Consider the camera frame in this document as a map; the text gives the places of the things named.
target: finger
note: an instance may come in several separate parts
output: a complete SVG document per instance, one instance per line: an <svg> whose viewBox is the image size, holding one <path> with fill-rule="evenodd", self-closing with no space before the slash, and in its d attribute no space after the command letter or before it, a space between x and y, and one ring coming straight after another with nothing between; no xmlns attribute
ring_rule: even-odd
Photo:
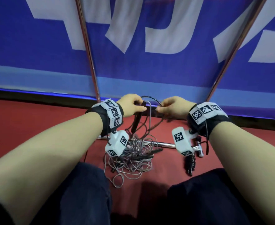
<svg viewBox="0 0 275 225"><path fill-rule="evenodd" d="M147 107L145 106L135 106L135 112L143 112L146 110L147 110Z"/></svg>
<svg viewBox="0 0 275 225"><path fill-rule="evenodd" d="M167 114L170 111L170 107L169 106L166 106L166 107L158 106L156 108L156 111L159 113L162 113L162 114Z"/></svg>
<svg viewBox="0 0 275 225"><path fill-rule="evenodd" d="M162 101L162 106L169 106L175 102L175 97L166 98Z"/></svg>
<svg viewBox="0 0 275 225"><path fill-rule="evenodd" d="M132 102L138 102L139 104L142 104L142 102L143 102L143 99L139 96L139 95L137 95L137 94L132 94Z"/></svg>

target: black spring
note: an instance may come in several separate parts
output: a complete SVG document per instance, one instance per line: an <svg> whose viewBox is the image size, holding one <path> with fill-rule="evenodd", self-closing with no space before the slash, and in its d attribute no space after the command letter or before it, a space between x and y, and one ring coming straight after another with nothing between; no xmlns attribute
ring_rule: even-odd
<svg viewBox="0 0 275 225"><path fill-rule="evenodd" d="M196 156L195 153L192 155L188 155L185 157L184 160L184 169L187 173L188 176L192 177L193 176L193 171L195 170L196 166Z"/></svg>

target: copper-colored pole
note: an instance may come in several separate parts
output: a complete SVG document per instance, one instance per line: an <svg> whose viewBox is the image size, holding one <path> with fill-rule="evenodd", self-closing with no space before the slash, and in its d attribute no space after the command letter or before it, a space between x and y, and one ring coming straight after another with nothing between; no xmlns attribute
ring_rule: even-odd
<svg viewBox="0 0 275 225"><path fill-rule="evenodd" d="M95 66L94 66L92 55L91 55L91 47L89 44L86 23L85 23L83 11L81 8L81 1L80 0L75 0L75 1L76 1L77 11L78 11L78 15L79 15L84 44L85 44L85 48L86 48L86 53L87 53L87 57L88 57L88 62L89 62L89 66L91 69L91 77L92 77L93 83L94 83L94 89L95 89L95 93L96 93L97 102L101 102L98 83L97 83L97 77L96 77L96 73L95 73Z"/></svg>
<svg viewBox="0 0 275 225"><path fill-rule="evenodd" d="M248 34L250 28L254 24L257 16L259 15L261 9L263 8L263 5L265 4L266 0L258 0L256 3L256 8L254 8L252 16L249 18L246 26L244 27L244 30L242 31L240 37L238 38L236 44L234 45L229 57L225 60L224 66L222 67L221 71L219 72L219 75L217 76L213 86L211 87L211 90L207 96L206 101L208 102L212 95L214 94L214 91L217 89L218 84L220 83L224 73L226 72L227 68L229 67L231 61L233 60L234 56L236 55L239 47L241 46L242 42L244 41L246 35Z"/></svg>

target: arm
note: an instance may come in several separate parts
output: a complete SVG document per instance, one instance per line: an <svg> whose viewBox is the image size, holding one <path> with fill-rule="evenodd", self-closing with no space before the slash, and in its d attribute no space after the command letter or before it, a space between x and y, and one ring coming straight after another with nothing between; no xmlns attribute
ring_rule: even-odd
<svg viewBox="0 0 275 225"><path fill-rule="evenodd" d="M180 97L165 99L157 111L186 118L195 103ZM269 224L275 224L275 147L230 122L219 123L210 143L228 176Z"/></svg>
<svg viewBox="0 0 275 225"><path fill-rule="evenodd" d="M124 117L144 111L135 94L118 103ZM58 124L27 140L0 158L0 203L15 224L29 224L38 210L68 176L102 132L101 117L94 112Z"/></svg>

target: dark pants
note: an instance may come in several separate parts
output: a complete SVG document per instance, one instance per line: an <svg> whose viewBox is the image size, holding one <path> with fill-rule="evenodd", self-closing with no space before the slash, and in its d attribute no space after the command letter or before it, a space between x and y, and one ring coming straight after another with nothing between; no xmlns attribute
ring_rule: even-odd
<svg viewBox="0 0 275 225"><path fill-rule="evenodd" d="M109 225L111 204L103 170L79 163L32 224ZM173 185L167 193L166 207L172 224L263 224L224 169Z"/></svg>
<svg viewBox="0 0 275 225"><path fill-rule="evenodd" d="M108 225L112 200L102 169L78 163L31 224Z"/></svg>

